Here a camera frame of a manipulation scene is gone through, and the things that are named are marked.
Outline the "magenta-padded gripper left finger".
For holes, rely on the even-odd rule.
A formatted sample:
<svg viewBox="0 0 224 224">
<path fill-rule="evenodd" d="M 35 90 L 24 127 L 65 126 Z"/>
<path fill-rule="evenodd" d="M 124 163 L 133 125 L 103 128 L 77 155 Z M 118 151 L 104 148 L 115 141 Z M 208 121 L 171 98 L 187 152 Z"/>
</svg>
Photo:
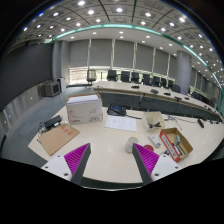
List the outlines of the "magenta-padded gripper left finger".
<svg viewBox="0 0 224 224">
<path fill-rule="evenodd" d="M 91 154 L 91 145 L 84 144 L 66 155 L 57 155 L 42 166 L 42 169 L 68 180 L 76 185 L 82 181 L 87 161 Z"/>
</svg>

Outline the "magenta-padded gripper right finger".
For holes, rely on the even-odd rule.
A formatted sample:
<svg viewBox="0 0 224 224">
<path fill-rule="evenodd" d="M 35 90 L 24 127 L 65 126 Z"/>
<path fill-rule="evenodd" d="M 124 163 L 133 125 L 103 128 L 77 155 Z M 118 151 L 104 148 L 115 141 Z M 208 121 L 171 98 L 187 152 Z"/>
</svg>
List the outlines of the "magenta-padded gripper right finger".
<svg viewBox="0 0 224 224">
<path fill-rule="evenodd" d="M 132 154 L 144 185 L 181 170 L 181 167 L 167 154 L 158 155 L 136 143 L 132 146 Z"/>
</svg>

